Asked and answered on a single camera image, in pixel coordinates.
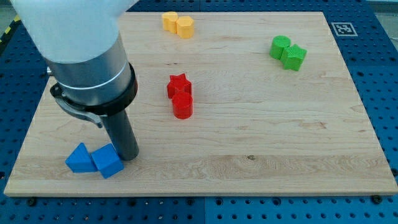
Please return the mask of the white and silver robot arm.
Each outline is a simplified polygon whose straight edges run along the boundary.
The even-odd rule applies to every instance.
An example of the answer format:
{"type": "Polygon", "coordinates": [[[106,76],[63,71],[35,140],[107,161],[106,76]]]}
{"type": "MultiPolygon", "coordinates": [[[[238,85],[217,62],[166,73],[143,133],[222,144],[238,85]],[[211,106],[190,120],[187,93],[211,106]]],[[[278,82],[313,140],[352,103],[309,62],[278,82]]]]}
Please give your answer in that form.
{"type": "Polygon", "coordinates": [[[139,147],[125,109],[137,93],[118,19],[133,0],[12,0],[56,84],[50,92],[66,113],[104,127],[121,159],[139,147]]]}

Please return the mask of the black clamp ring with lever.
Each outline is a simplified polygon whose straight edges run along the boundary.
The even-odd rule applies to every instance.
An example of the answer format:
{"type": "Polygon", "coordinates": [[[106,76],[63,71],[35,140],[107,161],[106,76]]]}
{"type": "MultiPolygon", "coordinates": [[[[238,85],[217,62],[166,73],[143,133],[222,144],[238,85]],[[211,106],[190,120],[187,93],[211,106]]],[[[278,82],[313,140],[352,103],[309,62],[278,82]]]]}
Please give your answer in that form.
{"type": "Polygon", "coordinates": [[[75,103],[66,96],[59,82],[50,88],[50,94],[54,97],[55,102],[59,107],[61,107],[61,109],[67,114],[81,120],[89,121],[97,125],[97,127],[102,128],[102,118],[114,116],[117,113],[122,112],[122,110],[132,103],[137,94],[138,84],[135,71],[131,63],[129,63],[129,71],[131,79],[127,88],[117,98],[107,103],[94,106],[75,103]]]}

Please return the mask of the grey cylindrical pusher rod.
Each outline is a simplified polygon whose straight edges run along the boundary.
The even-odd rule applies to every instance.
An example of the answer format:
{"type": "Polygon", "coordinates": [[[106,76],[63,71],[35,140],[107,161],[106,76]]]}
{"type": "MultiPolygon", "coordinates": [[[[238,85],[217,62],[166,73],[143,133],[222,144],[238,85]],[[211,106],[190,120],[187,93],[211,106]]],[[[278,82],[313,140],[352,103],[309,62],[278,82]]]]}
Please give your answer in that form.
{"type": "Polygon", "coordinates": [[[124,161],[135,159],[139,154],[139,146],[126,111],[102,116],[101,121],[119,157],[124,161]]]}

